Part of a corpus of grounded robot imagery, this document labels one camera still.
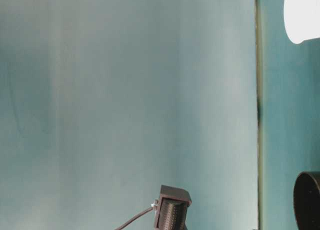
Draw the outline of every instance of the teal wall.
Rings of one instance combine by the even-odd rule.
[[[257,228],[254,0],[0,0],[0,23],[0,229],[112,230],[161,184],[189,229]]]
[[[0,229],[110,230],[176,185],[177,2],[0,0]]]
[[[189,229],[258,228],[255,0],[181,0],[179,181]]]
[[[263,230],[297,229],[296,177],[320,170],[320,41],[290,42],[283,4],[257,0]]]

